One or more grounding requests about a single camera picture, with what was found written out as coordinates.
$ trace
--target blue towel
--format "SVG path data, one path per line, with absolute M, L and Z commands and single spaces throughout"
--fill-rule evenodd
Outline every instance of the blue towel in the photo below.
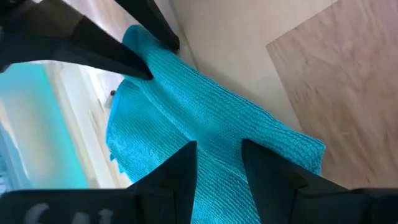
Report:
M 188 141 L 198 141 L 192 223 L 259 223 L 241 160 L 244 138 L 319 173 L 321 141 L 219 86 L 140 26 L 130 27 L 123 43 L 144 59 L 155 78 L 126 77 L 120 84 L 106 131 L 111 157 L 136 182 Z

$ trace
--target microfiber cloth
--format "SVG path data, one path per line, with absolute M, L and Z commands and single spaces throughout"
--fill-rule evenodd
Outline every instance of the microfiber cloth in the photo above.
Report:
M 243 139 L 319 173 L 321 141 L 219 86 L 141 26 L 128 28 L 123 43 L 146 62 L 154 79 L 126 77 L 116 91 L 106 130 L 111 158 L 137 182 L 187 142 L 197 141 L 192 223 L 259 223 L 241 159 Z

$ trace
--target wooden surface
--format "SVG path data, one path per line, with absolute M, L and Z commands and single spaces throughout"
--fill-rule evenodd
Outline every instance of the wooden surface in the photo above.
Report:
M 300 130 L 266 44 L 332 0 L 170 0 L 197 68 Z
M 345 187 L 398 187 L 398 2 L 339 0 L 267 49 L 322 173 Z

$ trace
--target light wood panel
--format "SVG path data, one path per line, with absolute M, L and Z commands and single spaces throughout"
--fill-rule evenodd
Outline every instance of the light wood panel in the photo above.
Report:
M 198 69 L 300 130 L 265 45 L 332 0 L 170 0 Z
M 267 49 L 322 173 L 346 187 L 398 187 L 398 2 L 339 0 Z

